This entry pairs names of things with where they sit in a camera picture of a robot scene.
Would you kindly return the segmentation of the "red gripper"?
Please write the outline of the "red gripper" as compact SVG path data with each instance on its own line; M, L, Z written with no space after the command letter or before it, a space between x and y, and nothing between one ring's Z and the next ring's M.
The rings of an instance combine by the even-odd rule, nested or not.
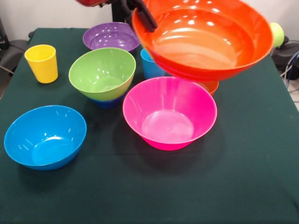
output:
M103 7L110 3L109 0L77 0L77 2L86 7ZM136 33L148 32L154 33L158 25L151 12L148 10L143 0L120 0L121 11L127 24L132 24Z

